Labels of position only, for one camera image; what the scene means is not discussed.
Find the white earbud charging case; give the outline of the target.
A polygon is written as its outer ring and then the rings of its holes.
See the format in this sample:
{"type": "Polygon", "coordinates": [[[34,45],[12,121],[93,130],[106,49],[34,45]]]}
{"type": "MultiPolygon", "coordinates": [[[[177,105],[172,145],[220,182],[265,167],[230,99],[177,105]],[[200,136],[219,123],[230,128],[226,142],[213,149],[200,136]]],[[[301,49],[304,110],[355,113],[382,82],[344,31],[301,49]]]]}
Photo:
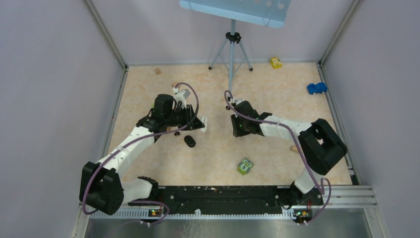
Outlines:
{"type": "Polygon", "coordinates": [[[208,127],[208,118],[206,116],[202,116],[200,118],[201,123],[203,124],[203,127],[200,129],[201,132],[206,132],[208,127]]]}

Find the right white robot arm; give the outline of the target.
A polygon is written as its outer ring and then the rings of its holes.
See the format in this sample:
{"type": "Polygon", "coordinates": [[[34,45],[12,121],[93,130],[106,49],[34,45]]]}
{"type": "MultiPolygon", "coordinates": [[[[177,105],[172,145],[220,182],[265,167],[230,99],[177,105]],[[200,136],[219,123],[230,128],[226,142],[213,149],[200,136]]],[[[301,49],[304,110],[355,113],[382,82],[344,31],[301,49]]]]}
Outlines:
{"type": "Polygon", "coordinates": [[[324,194],[324,187],[329,184],[325,176],[348,153],[347,146],[328,121],[300,122],[267,112],[259,114],[245,100],[228,104],[227,108],[233,111],[235,137],[255,134],[294,143],[305,166],[291,184],[290,197],[294,203],[304,204],[310,199],[313,188],[324,194]]]}

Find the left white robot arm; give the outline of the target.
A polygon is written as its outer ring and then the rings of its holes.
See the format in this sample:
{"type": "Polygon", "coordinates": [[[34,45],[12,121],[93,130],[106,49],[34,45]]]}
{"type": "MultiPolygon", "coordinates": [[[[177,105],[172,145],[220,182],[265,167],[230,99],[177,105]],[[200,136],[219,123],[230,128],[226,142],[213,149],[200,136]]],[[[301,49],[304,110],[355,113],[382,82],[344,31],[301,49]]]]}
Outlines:
{"type": "Polygon", "coordinates": [[[175,96],[159,94],[149,114],[141,118],[129,135],[107,156],[82,169],[80,202],[105,214],[113,215],[121,205],[141,199],[147,205],[158,201],[158,183],[148,177],[122,182],[121,177],[149,146],[169,128],[205,131],[207,118],[198,118],[192,105],[186,104],[188,91],[175,96]]]}

